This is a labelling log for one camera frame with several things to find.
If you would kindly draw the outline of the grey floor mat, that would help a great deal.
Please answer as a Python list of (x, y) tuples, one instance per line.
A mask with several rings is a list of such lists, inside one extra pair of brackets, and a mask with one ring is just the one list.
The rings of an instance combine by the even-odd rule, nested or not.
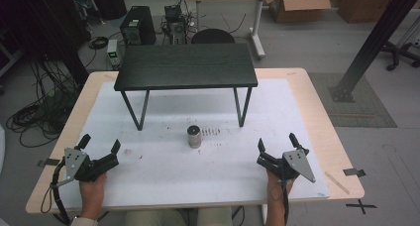
[(316, 92), (335, 127), (397, 127), (364, 76), (352, 92), (352, 102), (334, 101), (330, 89), (341, 80), (342, 76), (342, 73), (309, 73)]

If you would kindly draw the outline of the small black shelf table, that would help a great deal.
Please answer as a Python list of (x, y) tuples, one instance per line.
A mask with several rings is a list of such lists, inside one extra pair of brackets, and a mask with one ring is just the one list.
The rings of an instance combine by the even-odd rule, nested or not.
[(245, 102), (235, 102), (238, 122), (243, 126), (252, 90), (258, 85), (246, 44), (194, 44), (128, 48), (114, 89), (121, 93), (136, 129), (141, 131), (149, 98), (144, 98), (143, 114), (137, 116), (127, 96), (129, 91), (245, 88)]

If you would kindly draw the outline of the open cardboard box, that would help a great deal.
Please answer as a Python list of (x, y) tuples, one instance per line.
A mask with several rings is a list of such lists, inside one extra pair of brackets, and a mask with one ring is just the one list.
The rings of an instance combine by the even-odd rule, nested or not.
[(274, 0), (269, 11), (276, 23), (316, 22), (323, 10), (330, 9), (330, 0)]

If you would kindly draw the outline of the black round chair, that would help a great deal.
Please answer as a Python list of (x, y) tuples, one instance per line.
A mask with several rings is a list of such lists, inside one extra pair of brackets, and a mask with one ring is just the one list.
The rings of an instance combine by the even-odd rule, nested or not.
[(206, 29), (196, 33), (192, 44), (233, 44), (235, 39), (226, 31), (220, 29)]

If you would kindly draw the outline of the silver metal can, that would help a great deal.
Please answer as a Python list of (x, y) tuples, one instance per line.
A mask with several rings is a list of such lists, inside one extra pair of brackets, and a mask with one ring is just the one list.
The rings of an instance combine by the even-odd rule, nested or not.
[(201, 146), (202, 137), (201, 129), (196, 125), (191, 125), (187, 129), (188, 144), (191, 148), (199, 148)]

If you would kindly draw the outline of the black tape cross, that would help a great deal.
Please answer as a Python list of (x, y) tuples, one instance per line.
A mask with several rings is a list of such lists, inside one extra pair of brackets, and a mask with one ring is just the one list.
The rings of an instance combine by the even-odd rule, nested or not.
[(346, 203), (346, 206), (349, 208), (358, 208), (363, 215), (367, 214), (368, 209), (376, 209), (376, 205), (365, 204), (360, 199), (358, 199), (357, 203)]

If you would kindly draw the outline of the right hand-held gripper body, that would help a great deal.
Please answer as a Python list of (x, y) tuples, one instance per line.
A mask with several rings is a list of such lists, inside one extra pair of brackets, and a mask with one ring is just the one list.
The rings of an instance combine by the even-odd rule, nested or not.
[(302, 175), (314, 183), (316, 178), (309, 165), (308, 154), (308, 150), (299, 149), (284, 152), (280, 159), (276, 159), (265, 151), (261, 151), (257, 163), (275, 174), (281, 181), (292, 180)]

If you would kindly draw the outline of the person's right hand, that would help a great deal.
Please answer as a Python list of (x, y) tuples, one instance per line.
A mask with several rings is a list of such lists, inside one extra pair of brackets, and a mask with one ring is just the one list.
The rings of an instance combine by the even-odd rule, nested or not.
[(294, 184), (294, 180), (288, 180), (282, 183), (281, 180), (271, 171), (267, 171), (267, 184), (266, 184), (266, 198), (268, 204), (283, 204), (284, 194), (286, 191), (289, 193)]

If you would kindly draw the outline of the white board mat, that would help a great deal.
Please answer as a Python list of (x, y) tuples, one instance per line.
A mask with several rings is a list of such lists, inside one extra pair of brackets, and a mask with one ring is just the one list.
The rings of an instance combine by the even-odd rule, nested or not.
[[(111, 82), (101, 85), (82, 131), (91, 139), (92, 159), (121, 144), (119, 164), (108, 171), (104, 205), (108, 209), (182, 207), (187, 205), (260, 204), (266, 173), (258, 165), (259, 139), (279, 158), (292, 150), (293, 133), (306, 149), (308, 138), (286, 79), (260, 80), (252, 90), (248, 114), (239, 125), (235, 102), (239, 89), (157, 90), (127, 94), (137, 116), (149, 98), (141, 131), (122, 95)], [(188, 144), (187, 129), (201, 129), (199, 148)]]

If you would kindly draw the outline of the black office chair base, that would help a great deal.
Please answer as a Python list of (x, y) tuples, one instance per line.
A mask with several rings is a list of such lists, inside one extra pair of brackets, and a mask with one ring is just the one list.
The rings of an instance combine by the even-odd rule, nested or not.
[(386, 69), (388, 71), (393, 71), (397, 68), (400, 62), (401, 57), (408, 57), (412, 59), (411, 66), (414, 68), (420, 67), (420, 56), (415, 55), (409, 51), (413, 46), (412, 43), (404, 44), (398, 47), (391, 42), (386, 42), (385, 45), (381, 48), (382, 52), (390, 53), (392, 55), (392, 64), (388, 65)]

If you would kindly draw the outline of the black metal post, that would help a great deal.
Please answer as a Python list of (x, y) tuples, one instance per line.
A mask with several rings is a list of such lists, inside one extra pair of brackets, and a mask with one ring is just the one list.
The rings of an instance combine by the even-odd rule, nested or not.
[(353, 90), (416, 2), (390, 0), (344, 76), (336, 86), (329, 88), (334, 102), (354, 102)]

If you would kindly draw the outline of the light wooden table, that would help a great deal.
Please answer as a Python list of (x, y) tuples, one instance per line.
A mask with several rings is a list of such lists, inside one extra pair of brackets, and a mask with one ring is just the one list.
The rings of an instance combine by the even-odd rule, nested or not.
[[(322, 175), (326, 178), (326, 186), (330, 192), (329, 198), (345, 200), (364, 197), (365, 190), (358, 177), (344, 174), (344, 170), (350, 169), (353, 165), (307, 71), (301, 67), (258, 68), (256, 75), (258, 78), (284, 78), (288, 81)], [(88, 76), (64, 129), (52, 149), (52, 159), (60, 159), (66, 147), (76, 144), (99, 88), (104, 82), (113, 81), (117, 76), (116, 71), (97, 71)]]

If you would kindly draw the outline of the person's left hand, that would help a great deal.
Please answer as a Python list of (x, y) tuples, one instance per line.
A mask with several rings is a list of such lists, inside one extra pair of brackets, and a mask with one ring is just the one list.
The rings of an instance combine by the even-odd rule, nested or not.
[(81, 181), (79, 190), (82, 199), (80, 216), (96, 220), (102, 210), (107, 174), (101, 174), (95, 181)]

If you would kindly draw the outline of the grey bench power supply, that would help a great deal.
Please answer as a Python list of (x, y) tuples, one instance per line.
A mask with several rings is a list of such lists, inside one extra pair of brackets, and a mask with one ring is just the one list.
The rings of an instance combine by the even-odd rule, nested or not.
[(113, 67), (118, 67), (122, 63), (123, 53), (117, 39), (108, 41), (107, 57)]

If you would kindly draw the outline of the black computer tower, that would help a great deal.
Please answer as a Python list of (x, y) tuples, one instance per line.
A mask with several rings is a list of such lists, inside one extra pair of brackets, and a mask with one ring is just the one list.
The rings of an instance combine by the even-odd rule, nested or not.
[(126, 45), (153, 45), (157, 40), (149, 6), (132, 6), (120, 30)]

